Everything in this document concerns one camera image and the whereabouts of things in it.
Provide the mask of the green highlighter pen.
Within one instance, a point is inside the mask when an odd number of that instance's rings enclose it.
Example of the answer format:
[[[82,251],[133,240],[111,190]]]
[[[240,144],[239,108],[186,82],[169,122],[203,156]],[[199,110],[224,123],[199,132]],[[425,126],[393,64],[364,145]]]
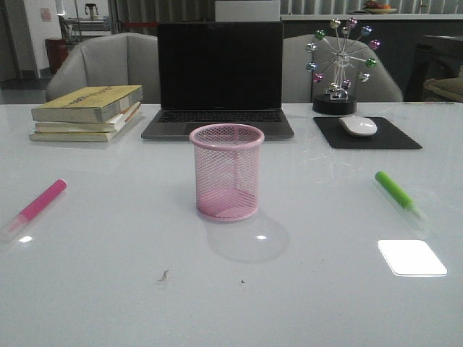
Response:
[[[375,180],[395,202],[399,212],[414,227],[427,230],[429,220],[426,214],[417,206],[415,201],[384,171],[378,171]]]

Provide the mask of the pink highlighter pen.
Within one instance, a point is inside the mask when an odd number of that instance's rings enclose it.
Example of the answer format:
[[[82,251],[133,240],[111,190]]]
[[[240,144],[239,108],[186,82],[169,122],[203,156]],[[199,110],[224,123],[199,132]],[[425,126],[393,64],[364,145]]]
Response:
[[[57,179],[45,189],[1,229],[1,243],[12,241],[32,219],[48,207],[66,188],[67,182],[63,179]]]

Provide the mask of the pink mesh pen holder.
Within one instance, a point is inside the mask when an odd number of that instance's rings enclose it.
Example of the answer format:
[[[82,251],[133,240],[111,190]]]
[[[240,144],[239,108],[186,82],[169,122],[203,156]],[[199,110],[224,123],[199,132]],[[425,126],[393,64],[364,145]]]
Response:
[[[244,220],[258,210],[264,133],[245,124],[209,124],[190,133],[196,206],[211,220]]]

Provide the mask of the dark grey laptop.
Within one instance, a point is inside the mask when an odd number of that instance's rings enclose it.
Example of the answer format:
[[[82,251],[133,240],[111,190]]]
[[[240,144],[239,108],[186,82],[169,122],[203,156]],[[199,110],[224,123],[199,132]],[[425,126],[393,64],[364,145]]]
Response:
[[[266,140],[294,132],[281,108],[282,22],[169,22],[158,26],[161,109],[144,140],[187,140],[208,124],[246,124]]]

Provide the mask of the middle cream book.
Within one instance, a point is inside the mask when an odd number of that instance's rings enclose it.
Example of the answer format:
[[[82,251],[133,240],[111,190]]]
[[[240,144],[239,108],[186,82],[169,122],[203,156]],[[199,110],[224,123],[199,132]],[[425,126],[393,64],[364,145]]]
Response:
[[[35,123],[37,132],[118,132],[128,121],[137,115],[141,102],[134,103],[132,106],[119,113],[105,122],[52,122],[39,121]]]

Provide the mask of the cream book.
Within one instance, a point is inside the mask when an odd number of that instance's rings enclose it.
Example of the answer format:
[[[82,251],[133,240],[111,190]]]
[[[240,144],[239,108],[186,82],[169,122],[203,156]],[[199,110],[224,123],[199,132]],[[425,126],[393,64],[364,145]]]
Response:
[[[32,141],[44,142],[108,142],[121,130],[118,132],[37,132],[35,130],[29,134],[29,138]]]
[[[118,132],[128,121],[137,115],[141,102],[134,103],[132,106],[119,113],[105,122],[52,122],[39,121],[35,123],[37,132]]]

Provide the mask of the white computer mouse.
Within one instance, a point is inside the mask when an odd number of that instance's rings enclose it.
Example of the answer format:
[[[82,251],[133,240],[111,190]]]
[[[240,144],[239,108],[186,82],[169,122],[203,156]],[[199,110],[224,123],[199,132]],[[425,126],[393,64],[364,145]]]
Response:
[[[348,134],[355,137],[373,136],[378,130],[372,119],[363,116],[340,117],[339,123]]]

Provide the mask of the ferris wheel desk ornament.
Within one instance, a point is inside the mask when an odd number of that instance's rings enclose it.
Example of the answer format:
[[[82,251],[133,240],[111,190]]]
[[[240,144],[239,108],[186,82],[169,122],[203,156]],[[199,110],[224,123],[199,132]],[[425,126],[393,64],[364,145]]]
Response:
[[[317,30],[312,41],[306,44],[308,53],[314,53],[321,42],[328,44],[328,58],[317,63],[309,61],[306,64],[307,72],[311,73],[312,82],[321,83],[329,69],[333,70],[333,78],[326,87],[325,92],[313,97],[313,109],[317,112],[330,115],[347,115],[354,113],[357,101],[349,94],[353,86],[353,79],[347,76],[346,68],[354,68],[354,62],[360,61],[363,66],[372,69],[377,66],[378,60],[372,56],[366,59],[357,56],[363,49],[354,49],[355,40],[350,40],[351,32],[356,28],[358,21],[350,17],[345,21],[334,18],[330,21],[330,28],[336,34],[336,45],[328,42],[326,32]]]

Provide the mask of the black mouse pad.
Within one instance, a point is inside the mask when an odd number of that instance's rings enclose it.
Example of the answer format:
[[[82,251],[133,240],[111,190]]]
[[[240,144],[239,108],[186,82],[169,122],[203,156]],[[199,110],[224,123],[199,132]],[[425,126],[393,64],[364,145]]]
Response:
[[[313,118],[327,142],[336,149],[357,150],[418,150],[422,148],[393,123],[383,117],[373,117],[377,132],[367,137],[350,135],[340,124],[338,117]]]

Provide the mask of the top yellow book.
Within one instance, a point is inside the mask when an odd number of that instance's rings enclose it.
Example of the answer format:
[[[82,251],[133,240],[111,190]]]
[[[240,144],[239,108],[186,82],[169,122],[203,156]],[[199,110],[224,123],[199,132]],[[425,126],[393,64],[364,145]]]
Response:
[[[31,110],[34,121],[105,122],[143,99],[140,85],[83,87]]]

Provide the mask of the white box behind laptop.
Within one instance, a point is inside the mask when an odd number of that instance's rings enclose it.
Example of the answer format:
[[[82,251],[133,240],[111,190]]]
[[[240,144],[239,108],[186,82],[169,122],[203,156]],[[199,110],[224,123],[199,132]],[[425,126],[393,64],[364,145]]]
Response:
[[[279,22],[280,1],[216,1],[217,22]]]

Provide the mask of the bottom cream book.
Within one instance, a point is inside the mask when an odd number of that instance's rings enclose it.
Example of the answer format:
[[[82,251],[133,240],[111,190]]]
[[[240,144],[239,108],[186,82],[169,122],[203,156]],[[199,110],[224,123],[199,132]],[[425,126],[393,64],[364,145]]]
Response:
[[[37,132],[35,130],[29,134],[29,138],[32,141],[44,142],[108,142],[121,130],[118,132]]]

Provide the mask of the red trash bin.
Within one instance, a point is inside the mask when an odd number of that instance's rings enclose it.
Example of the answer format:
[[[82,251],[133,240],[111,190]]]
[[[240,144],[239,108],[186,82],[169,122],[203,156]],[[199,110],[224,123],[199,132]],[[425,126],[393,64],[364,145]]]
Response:
[[[67,43],[63,38],[45,39],[50,71],[55,74],[68,57]]]

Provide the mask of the fruit bowl on counter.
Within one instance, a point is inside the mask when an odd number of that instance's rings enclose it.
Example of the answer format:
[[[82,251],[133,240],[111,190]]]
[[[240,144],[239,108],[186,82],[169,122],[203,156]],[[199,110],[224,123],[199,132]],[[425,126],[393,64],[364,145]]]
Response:
[[[383,4],[374,0],[367,0],[363,4],[363,10],[369,14],[391,14],[396,11],[390,4]]]

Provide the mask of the olive cushion at right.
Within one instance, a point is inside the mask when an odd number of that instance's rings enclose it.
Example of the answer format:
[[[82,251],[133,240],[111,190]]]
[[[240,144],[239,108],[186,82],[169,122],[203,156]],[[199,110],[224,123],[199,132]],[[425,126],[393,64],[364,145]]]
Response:
[[[462,102],[462,77],[429,79],[424,81],[423,87],[447,100]]]

